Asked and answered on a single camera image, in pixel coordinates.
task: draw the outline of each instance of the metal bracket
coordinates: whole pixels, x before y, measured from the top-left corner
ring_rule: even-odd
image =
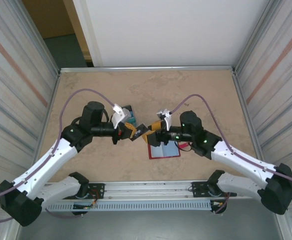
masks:
[[[102,200],[92,207],[90,202],[57,202],[47,209],[51,212],[73,212],[75,215],[86,212],[106,211],[164,211],[164,210],[204,210],[211,211],[210,200],[206,199],[184,199],[184,200]]]
[[[225,202],[226,202],[226,200],[224,200],[224,199],[220,199],[220,200],[210,200],[210,205],[211,205],[211,212],[213,213],[213,212],[215,212],[215,211],[217,211],[220,207],[221,207],[221,205],[220,205],[220,203],[222,203],[222,204],[225,204]],[[216,213],[216,214],[222,214],[225,210],[227,209],[227,205],[226,206],[224,206],[218,213]]]
[[[206,181],[194,181],[191,183],[191,190],[189,188],[189,191],[192,192],[194,198],[208,198],[208,197],[224,197],[225,192],[221,190],[215,190],[212,192],[209,189],[209,184]],[[236,197],[236,193],[230,193],[231,197]]]
[[[77,196],[69,196],[64,199],[67,200],[78,200],[78,199],[87,199],[87,200],[93,200],[93,199],[103,199],[105,193],[105,184],[104,183],[89,183],[88,185],[88,193],[84,197],[77,197]]]

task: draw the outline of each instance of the black joint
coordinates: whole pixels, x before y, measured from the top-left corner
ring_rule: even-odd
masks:
[[[204,131],[201,119],[193,111],[185,111],[180,115],[181,132],[183,134],[201,135]]]
[[[287,165],[282,163],[276,170],[292,178],[292,171]],[[258,191],[261,203],[270,211],[283,215],[292,201],[292,181],[275,174],[266,181],[266,188]]]
[[[223,170],[215,170],[215,172],[210,176],[210,178],[207,181],[209,191],[215,196],[222,193],[220,188],[217,186],[217,183],[221,175],[224,173],[225,171]]]
[[[126,125],[123,122],[120,122],[118,124],[119,130],[121,131],[121,135],[119,136],[119,138],[121,140],[123,139],[129,139],[131,137],[132,134],[132,129],[127,128]]]
[[[12,187],[13,184],[4,180],[0,184],[0,193]],[[42,202],[42,198],[32,200],[18,189],[0,196],[0,207],[23,227],[31,224],[40,215]]]
[[[196,137],[195,141],[191,144],[191,148],[199,156],[211,159],[211,152],[215,150],[215,145],[219,141],[222,141],[221,137],[204,130],[201,136]]]
[[[211,203],[211,210],[210,211],[215,213],[219,208],[221,208],[223,206],[223,204],[225,204],[225,202],[226,202],[226,200],[216,200],[216,201],[211,200],[210,201],[210,203]],[[222,209],[215,214],[222,214],[226,209],[227,209],[227,205],[222,207]]]
[[[83,109],[81,118],[79,119],[79,126],[90,131],[91,127],[101,122],[105,106],[97,101],[90,101]]]
[[[92,135],[75,124],[65,127],[61,137],[70,142],[70,146],[75,147],[77,152],[92,142]]]
[[[161,120],[163,120],[163,119],[165,119],[165,115],[163,115],[163,114],[159,114],[159,118],[161,119]]]
[[[80,184],[80,189],[76,196],[79,198],[83,198],[84,196],[86,196],[86,194],[88,193],[89,180],[78,172],[73,172],[69,174],[69,176],[77,179]]]
[[[161,142],[157,140],[156,132],[147,135],[147,142],[153,147],[159,147],[161,144]]]
[[[75,216],[78,216],[78,215],[85,215],[88,212],[87,211],[72,211],[71,213],[74,214]]]

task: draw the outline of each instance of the yellow object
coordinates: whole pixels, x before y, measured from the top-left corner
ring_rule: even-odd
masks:
[[[137,129],[131,123],[128,123],[128,122],[125,123],[125,126],[126,128],[132,130],[131,135],[130,135],[130,138],[132,138],[132,136],[134,136],[134,134],[137,132]]]
[[[149,134],[153,134],[154,132],[155,132],[155,131],[148,131],[148,132],[146,132],[146,133],[144,133],[144,134],[142,135],[142,138],[145,140],[146,143],[148,143],[147,136],[148,136]]]
[[[154,122],[153,124],[150,125],[151,126],[151,129],[152,131],[155,131],[155,130],[160,130],[161,129],[161,121],[156,121]]]

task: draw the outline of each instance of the aluminum frame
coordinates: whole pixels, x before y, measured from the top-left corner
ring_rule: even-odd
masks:
[[[166,201],[166,200],[215,200],[224,197],[193,197],[188,189],[192,182],[206,182],[207,180],[171,180],[171,181],[109,181],[91,182],[104,183],[104,198],[100,201]],[[236,199],[250,197],[238,195]],[[87,202],[86,199],[64,199],[60,202]]]
[[[194,66],[110,66],[62,68],[60,73],[94,72],[136,72],[136,71],[196,71],[196,70],[232,70],[231,65],[194,65]]]
[[[126,212],[126,211],[171,211],[171,210],[201,210],[211,211],[211,201],[202,199],[184,200],[146,200],[146,201],[108,201],[99,200],[92,206],[93,200],[86,202],[57,202],[47,209],[50,212]]]

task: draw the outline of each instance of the floor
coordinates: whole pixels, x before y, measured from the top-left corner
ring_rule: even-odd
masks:
[[[87,64],[75,34],[44,39],[58,68],[86,68]]]
[[[130,71],[130,72],[70,72],[61,75],[56,98],[44,137],[41,154],[54,143],[58,133],[58,118],[67,98],[76,90],[91,88],[100,91],[114,103],[132,105],[137,121],[146,126],[157,121],[161,108],[172,110],[190,94],[202,94],[229,142],[254,155],[246,122],[228,70],[211,71]],[[89,101],[107,102],[91,92],[81,92],[68,104],[63,115],[63,127],[80,116]],[[173,125],[180,125],[183,111],[194,111],[203,127],[218,134],[211,116],[198,98],[189,99],[173,115]],[[216,170],[238,175],[232,168],[200,157],[194,152],[182,152],[181,157],[149,159],[146,143],[140,137],[134,142],[95,137],[76,157],[68,161],[51,179],[57,182],[72,172],[83,174],[90,181],[161,181],[205,180]]]
[[[89,212],[59,219],[42,213],[17,240],[282,240],[275,214],[253,199],[232,199],[223,216],[210,211]]]

